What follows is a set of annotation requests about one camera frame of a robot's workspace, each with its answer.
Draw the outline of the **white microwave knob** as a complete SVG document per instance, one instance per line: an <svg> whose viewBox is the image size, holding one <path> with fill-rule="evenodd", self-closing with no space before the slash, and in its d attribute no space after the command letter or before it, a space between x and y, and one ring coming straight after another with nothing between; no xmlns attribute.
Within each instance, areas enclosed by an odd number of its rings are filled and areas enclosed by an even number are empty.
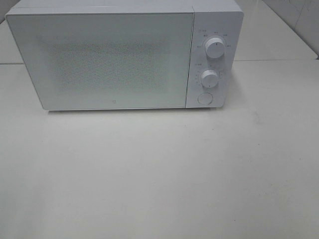
<svg viewBox="0 0 319 239"><path fill-rule="evenodd" d="M206 70L201 74L200 81L203 87L213 88L219 83L219 76L214 70Z"/></svg>
<svg viewBox="0 0 319 239"><path fill-rule="evenodd" d="M204 44L206 56L210 59L217 59L224 54L225 41L219 36L214 36Z"/></svg>

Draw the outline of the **white microwave oven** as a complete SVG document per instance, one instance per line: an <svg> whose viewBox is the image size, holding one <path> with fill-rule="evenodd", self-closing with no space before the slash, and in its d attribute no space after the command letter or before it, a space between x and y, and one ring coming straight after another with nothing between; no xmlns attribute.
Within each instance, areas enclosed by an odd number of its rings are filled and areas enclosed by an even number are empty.
<svg viewBox="0 0 319 239"><path fill-rule="evenodd" d="M193 14L186 103L183 108L223 106L244 17L242 9L233 0L21 0L5 18L7 20L10 15L171 13ZM225 51L221 57L210 59L206 56L204 44L214 36L223 38ZM200 76L206 70L214 70L219 76L219 83L213 88L205 88L201 84ZM213 96L211 104L198 102L199 95L203 93Z"/></svg>

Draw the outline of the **white microwave door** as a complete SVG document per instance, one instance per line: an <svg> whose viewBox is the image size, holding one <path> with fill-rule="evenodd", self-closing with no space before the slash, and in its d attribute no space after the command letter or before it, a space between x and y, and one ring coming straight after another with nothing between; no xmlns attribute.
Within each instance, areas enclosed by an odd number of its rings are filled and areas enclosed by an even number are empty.
<svg viewBox="0 0 319 239"><path fill-rule="evenodd" d="M192 13L10 15L45 110L183 108Z"/></svg>

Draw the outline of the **round white door button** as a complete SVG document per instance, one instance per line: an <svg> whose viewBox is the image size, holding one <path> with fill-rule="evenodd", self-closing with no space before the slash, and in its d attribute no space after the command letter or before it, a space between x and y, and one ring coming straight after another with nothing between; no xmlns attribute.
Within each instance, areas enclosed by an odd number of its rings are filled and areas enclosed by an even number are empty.
<svg viewBox="0 0 319 239"><path fill-rule="evenodd" d="M213 96L210 93L203 93L199 95L197 100L202 105L209 105L213 102Z"/></svg>

